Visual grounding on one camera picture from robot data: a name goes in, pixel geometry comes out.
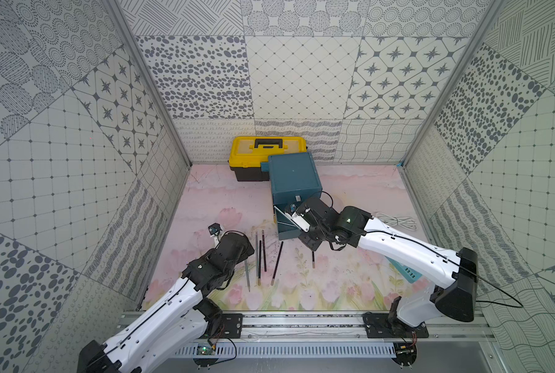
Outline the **teal drawer cabinet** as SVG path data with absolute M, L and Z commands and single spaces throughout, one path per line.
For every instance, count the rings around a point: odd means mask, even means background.
M 312 154 L 299 152 L 268 158 L 273 205 L 303 202 L 323 190 Z

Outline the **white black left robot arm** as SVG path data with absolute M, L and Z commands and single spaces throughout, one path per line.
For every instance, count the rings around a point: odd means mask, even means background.
M 151 372 L 184 345 L 219 334 L 222 310 L 210 293 L 223 289 L 238 264 L 254 254 L 246 234 L 227 231 L 188 263 L 173 287 L 136 321 L 104 343 L 89 342 L 78 372 Z

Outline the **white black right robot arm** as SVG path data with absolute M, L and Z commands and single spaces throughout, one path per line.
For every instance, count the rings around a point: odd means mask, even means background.
M 446 316 L 470 323 L 474 319 L 478 285 L 478 256 L 430 245 L 402 233 L 367 211 L 347 206 L 336 211 L 318 197 L 310 197 L 291 211 L 299 239 L 315 251 L 328 242 L 334 251 L 346 246 L 379 253 L 417 271 L 432 285 L 409 298 L 398 297 L 390 307 L 387 326 L 411 331 L 423 322 Z

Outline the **black pencil left cluster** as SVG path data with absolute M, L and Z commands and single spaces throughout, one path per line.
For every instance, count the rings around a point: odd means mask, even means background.
M 262 262 L 261 262 L 261 254 L 257 256 L 257 286 L 260 287 L 261 283 L 261 275 L 262 275 Z

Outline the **black pencil cluster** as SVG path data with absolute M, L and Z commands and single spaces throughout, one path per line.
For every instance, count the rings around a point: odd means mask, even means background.
M 262 262 L 261 262 L 261 254 L 257 256 L 257 286 L 260 287 L 261 283 L 261 275 L 262 275 Z
M 267 265 L 267 254 L 266 254 L 266 243 L 265 243 L 265 231 L 262 229 L 261 231 L 261 262 L 263 264 L 264 272 L 267 272 L 268 265 Z

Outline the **black pencil slanted middle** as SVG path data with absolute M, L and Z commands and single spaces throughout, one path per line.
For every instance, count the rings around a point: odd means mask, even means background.
M 284 247 L 284 241 L 281 241 L 280 242 L 280 247 L 279 247 L 279 250 L 278 250 L 278 254 L 277 254 L 277 259 L 276 259 L 275 265 L 274 265 L 274 272 L 273 272 L 273 275 L 272 275 L 272 278 L 271 278 L 271 286 L 274 286 L 275 279 L 277 277 L 277 272 L 278 272 L 278 267 L 279 267 L 280 260 L 281 260 L 281 257 L 282 257 L 283 247 Z

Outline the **teal power strip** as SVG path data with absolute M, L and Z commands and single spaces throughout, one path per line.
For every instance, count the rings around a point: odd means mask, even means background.
M 422 274 L 419 272 L 400 264 L 399 262 L 388 258 L 388 261 L 393 265 L 393 267 L 410 283 L 413 284 L 420 280 Z

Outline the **yellow black toolbox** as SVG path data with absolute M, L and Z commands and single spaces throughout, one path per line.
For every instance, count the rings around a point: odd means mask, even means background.
M 307 152 L 302 137 L 236 137 L 232 142 L 229 167 L 238 182 L 269 181 L 268 160 L 272 155 Z

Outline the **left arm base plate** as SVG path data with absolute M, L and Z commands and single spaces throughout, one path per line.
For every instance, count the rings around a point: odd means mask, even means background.
M 242 313 L 224 313 L 212 329 L 212 339 L 240 339 L 243 330 Z

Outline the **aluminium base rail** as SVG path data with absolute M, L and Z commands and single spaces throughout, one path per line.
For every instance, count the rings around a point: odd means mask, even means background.
M 240 342 L 248 341 L 303 341 L 303 340 L 367 340 L 362 315 L 367 311 L 276 311 L 226 313 L 243 314 Z M 493 332 L 481 312 L 471 323 L 448 317 L 424 322 L 429 332 L 426 342 L 484 342 L 493 341 Z M 412 339 L 387 338 L 378 341 L 407 341 Z

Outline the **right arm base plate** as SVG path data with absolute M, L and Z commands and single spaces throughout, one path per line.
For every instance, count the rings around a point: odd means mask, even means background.
M 429 337 L 426 325 L 422 323 L 417 327 L 410 327 L 397 320 L 390 321 L 385 313 L 366 312 L 362 316 L 365 332 L 369 339 L 423 339 Z

